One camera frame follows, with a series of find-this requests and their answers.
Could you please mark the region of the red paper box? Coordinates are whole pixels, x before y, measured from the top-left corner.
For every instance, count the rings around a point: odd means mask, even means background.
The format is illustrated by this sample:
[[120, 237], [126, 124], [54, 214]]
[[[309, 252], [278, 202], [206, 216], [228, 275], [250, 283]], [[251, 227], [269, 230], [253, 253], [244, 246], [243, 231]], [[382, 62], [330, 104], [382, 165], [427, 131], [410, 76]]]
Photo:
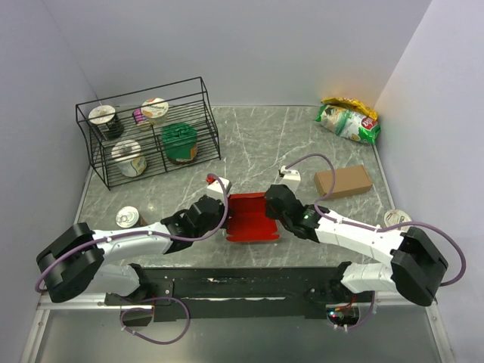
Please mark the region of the red paper box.
[[264, 192], [232, 194], [228, 198], [226, 240], [248, 244], [269, 242], [280, 237], [276, 221], [265, 215], [264, 195]]

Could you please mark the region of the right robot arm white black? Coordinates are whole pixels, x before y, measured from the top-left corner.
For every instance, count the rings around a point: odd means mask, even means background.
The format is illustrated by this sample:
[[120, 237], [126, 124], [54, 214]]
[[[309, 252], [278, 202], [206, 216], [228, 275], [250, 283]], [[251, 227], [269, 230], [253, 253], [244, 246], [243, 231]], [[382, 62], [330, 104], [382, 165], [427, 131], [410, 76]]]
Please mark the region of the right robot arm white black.
[[382, 231], [313, 204], [302, 204], [286, 185], [272, 185], [264, 195], [268, 218], [303, 240], [331, 244], [373, 259], [351, 262], [331, 281], [332, 296], [342, 302], [356, 293], [399, 293], [418, 305], [430, 306], [448, 263], [421, 229]]

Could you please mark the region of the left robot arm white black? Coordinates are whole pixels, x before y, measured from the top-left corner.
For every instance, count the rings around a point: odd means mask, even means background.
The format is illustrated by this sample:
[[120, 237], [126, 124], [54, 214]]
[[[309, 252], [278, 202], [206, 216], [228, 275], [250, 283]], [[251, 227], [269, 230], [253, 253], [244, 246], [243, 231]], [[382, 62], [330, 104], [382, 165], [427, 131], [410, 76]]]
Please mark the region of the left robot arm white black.
[[202, 196], [159, 222], [137, 228], [92, 230], [81, 222], [69, 227], [37, 257], [40, 278], [35, 289], [53, 303], [65, 303], [84, 292], [120, 296], [143, 303], [153, 288], [138, 264], [119, 261], [136, 256], [166, 255], [186, 250], [224, 228], [228, 198]]

